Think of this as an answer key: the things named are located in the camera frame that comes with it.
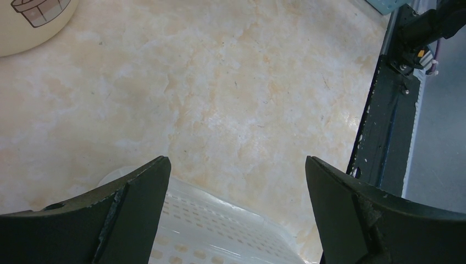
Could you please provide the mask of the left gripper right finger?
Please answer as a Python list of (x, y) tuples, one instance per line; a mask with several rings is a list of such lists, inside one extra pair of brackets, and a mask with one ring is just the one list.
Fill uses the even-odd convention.
[(465, 214), (394, 196), (317, 157), (305, 167), (322, 263), (465, 263)]

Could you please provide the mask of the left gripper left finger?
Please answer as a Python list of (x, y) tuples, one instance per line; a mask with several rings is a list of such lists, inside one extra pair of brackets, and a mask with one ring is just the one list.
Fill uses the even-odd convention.
[(42, 210), (1, 215), (1, 263), (147, 263), (170, 171), (160, 156)]

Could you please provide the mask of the white perforated plastic basket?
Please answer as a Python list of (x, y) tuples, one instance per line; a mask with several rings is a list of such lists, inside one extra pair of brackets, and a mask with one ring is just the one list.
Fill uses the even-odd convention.
[(170, 178), (149, 263), (303, 263), (267, 217)]

